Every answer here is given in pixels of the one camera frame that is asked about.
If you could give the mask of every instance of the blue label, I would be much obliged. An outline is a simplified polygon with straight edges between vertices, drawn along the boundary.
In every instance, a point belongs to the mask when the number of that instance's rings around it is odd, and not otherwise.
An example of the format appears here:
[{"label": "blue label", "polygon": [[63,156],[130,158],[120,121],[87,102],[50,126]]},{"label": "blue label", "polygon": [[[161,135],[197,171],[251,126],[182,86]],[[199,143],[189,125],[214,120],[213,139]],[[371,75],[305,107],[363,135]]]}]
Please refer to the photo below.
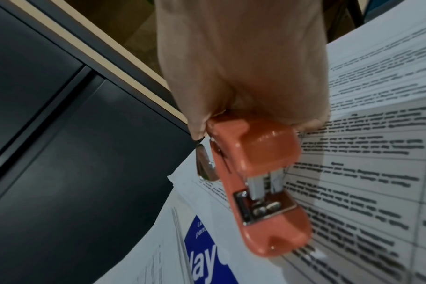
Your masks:
[{"label": "blue label", "polygon": [[195,284],[238,284],[228,265],[219,261],[218,248],[196,216],[185,237]]}]

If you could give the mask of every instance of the stapler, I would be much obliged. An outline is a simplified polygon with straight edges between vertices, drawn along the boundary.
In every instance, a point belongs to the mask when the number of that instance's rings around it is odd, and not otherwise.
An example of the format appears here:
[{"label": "stapler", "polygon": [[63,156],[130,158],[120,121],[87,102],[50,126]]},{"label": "stapler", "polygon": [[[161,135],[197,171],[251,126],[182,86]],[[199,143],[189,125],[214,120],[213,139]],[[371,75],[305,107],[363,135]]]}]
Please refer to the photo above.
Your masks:
[{"label": "stapler", "polygon": [[285,168],[301,147],[290,126],[251,114],[222,113],[207,121],[214,164],[203,145],[196,147],[201,178],[221,179],[247,248],[275,257],[304,246],[311,238],[305,211],[284,189]]}]

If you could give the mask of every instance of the white paper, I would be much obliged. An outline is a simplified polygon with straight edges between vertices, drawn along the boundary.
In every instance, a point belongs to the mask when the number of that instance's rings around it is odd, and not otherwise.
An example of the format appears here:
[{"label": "white paper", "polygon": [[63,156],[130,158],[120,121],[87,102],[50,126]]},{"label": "white paper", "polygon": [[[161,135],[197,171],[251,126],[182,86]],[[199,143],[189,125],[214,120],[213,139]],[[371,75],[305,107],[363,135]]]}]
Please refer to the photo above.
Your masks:
[{"label": "white paper", "polygon": [[192,283],[175,209],[165,210],[126,257],[96,284]]},{"label": "white paper", "polygon": [[198,179],[193,153],[170,180],[240,283],[426,283],[426,0],[405,1],[327,51],[331,119],[301,137],[285,179],[310,216],[308,246],[253,256],[222,184]]}]

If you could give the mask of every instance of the hand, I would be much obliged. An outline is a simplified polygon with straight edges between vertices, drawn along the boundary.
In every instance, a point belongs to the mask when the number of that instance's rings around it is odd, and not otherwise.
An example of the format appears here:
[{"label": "hand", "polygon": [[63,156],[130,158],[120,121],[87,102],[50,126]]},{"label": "hand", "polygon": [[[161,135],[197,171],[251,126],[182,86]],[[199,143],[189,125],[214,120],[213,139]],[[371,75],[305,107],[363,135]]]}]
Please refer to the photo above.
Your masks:
[{"label": "hand", "polygon": [[320,0],[157,0],[163,76],[194,140],[225,109],[313,131],[330,110]]}]

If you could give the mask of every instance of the paper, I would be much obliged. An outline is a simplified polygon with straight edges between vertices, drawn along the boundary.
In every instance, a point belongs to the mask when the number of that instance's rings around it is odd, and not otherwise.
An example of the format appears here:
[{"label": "paper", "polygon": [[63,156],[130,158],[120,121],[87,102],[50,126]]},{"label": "paper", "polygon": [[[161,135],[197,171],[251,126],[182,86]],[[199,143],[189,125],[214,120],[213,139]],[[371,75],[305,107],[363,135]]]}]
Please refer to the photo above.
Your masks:
[{"label": "paper", "polygon": [[194,154],[170,180],[240,283],[426,283],[426,0],[327,51],[330,122],[301,137],[285,178],[310,216],[308,246],[271,261],[251,255],[221,183],[197,178]]},{"label": "paper", "polygon": [[186,284],[193,283],[188,256],[178,228],[175,209],[159,215],[154,226],[96,284]]}]

